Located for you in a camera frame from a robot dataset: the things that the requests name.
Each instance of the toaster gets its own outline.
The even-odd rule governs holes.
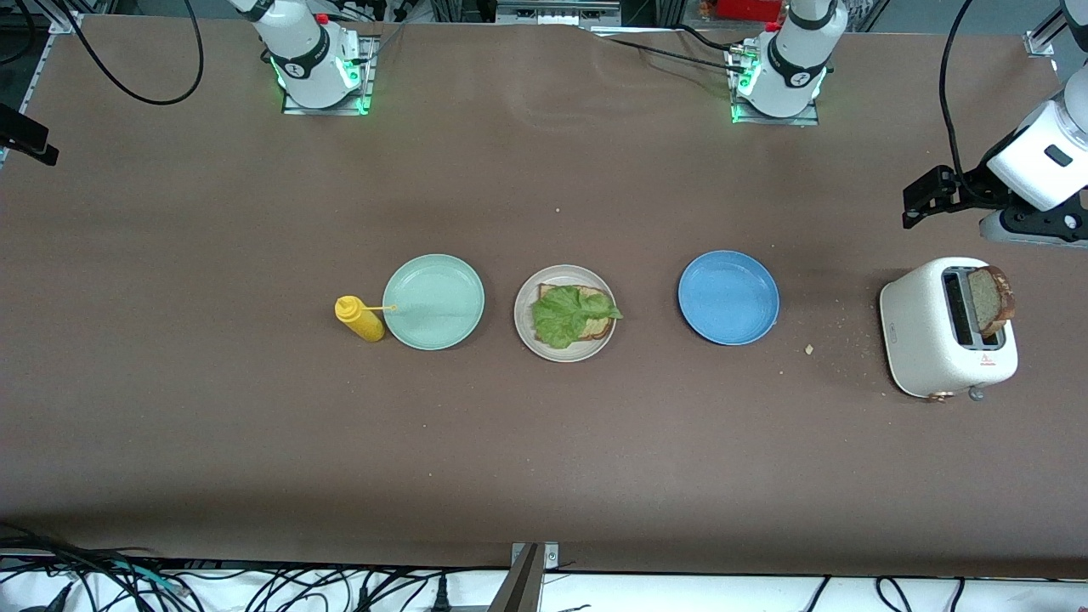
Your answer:
[[[895,384],[917,397],[943,400],[981,389],[1016,371],[1012,321],[989,338],[979,333],[967,274],[986,266],[942,257],[880,291],[880,321]]]

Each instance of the beige plate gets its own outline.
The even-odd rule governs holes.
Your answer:
[[[614,304],[616,302],[616,296],[613,295],[611,290],[608,289],[604,279],[585,268],[569,264],[544,268],[540,272],[529,277],[529,280],[526,281],[526,284],[521,285],[521,291],[518,292],[518,296],[514,299],[514,325],[518,328],[518,335],[521,336],[521,342],[524,342],[530,351],[552,362],[570,364],[589,359],[593,355],[596,355],[597,351],[604,348],[605,344],[608,344],[608,340],[616,332],[616,325],[619,321],[613,321],[608,333],[601,340],[579,341],[566,348],[553,348],[536,340],[536,329],[533,326],[533,304],[536,302],[536,287],[541,284],[582,284],[593,286],[608,294]]]

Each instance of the lettuce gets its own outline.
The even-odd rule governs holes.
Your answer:
[[[607,295],[582,295],[574,285],[557,286],[533,304],[536,335],[553,348],[570,346],[590,320],[622,318]]]

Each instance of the light green plate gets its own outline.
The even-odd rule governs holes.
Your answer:
[[[412,348],[438,351],[465,340],[483,316],[483,283],[452,255],[423,255],[405,264],[385,285],[385,325]]]

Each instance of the red object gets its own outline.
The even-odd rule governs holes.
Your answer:
[[[728,20],[777,22],[782,0],[718,0],[716,13]]]

